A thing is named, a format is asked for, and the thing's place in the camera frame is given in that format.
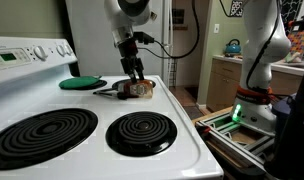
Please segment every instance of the stove knob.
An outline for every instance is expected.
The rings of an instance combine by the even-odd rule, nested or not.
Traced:
[[[40,58],[42,61],[45,61],[46,58],[49,56],[49,55],[47,55],[47,54],[45,53],[45,51],[44,51],[44,49],[43,49],[42,46],[38,46],[38,47],[34,48],[33,51],[34,51],[35,55],[36,55],[38,58]]]
[[[69,45],[65,45],[65,50],[69,56],[71,56],[73,54],[73,50],[71,49],[71,47]]]
[[[66,52],[65,52],[65,50],[64,50],[64,48],[63,48],[62,45],[58,45],[58,46],[56,47],[56,50],[58,51],[58,53],[59,53],[62,57],[65,56]]]

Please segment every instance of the blue kettle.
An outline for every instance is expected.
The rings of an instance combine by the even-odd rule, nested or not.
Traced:
[[[226,45],[225,53],[239,54],[240,52],[241,52],[241,46],[240,46],[240,41],[238,39],[232,39]]]

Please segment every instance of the white refrigerator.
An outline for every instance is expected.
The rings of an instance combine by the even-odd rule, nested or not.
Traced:
[[[104,11],[104,0],[66,0],[79,69],[82,76],[125,75],[121,65],[121,55],[114,47],[110,23]],[[143,31],[171,49],[173,42],[172,0],[150,0],[150,9],[157,14],[156,20],[149,20],[142,26],[133,27]],[[158,55],[165,56],[156,43],[145,47]],[[169,83],[169,60],[155,57],[146,50],[139,49],[137,57],[142,59],[145,75],[159,75],[164,83]]]

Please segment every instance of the black spiral burner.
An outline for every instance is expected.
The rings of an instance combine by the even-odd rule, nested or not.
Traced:
[[[166,150],[176,136],[176,126],[168,117],[154,112],[136,112],[117,119],[108,128],[106,141],[122,155],[144,157]]]
[[[85,86],[85,87],[79,87],[79,88],[75,88],[74,90],[93,90],[93,89],[98,89],[101,87],[104,87],[105,85],[107,85],[108,83],[104,80],[99,80],[98,82],[91,84],[89,86]]]
[[[18,169],[57,157],[89,137],[97,116],[83,109],[46,112],[0,132],[0,170]]]
[[[130,82],[130,81],[131,81],[130,79],[123,79],[123,80],[120,80],[120,81],[115,82],[114,84],[112,84],[112,88],[113,88],[113,89],[118,89],[119,84],[123,84],[123,83]],[[155,84],[154,81],[152,81],[152,80],[149,80],[149,81],[152,83],[153,87],[156,86],[156,84]]]

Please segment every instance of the kitchen cabinet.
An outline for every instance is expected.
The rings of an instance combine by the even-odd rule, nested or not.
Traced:
[[[207,107],[219,111],[234,103],[241,77],[241,64],[213,59]],[[271,87],[275,94],[293,94],[300,86],[302,76],[272,71]]]

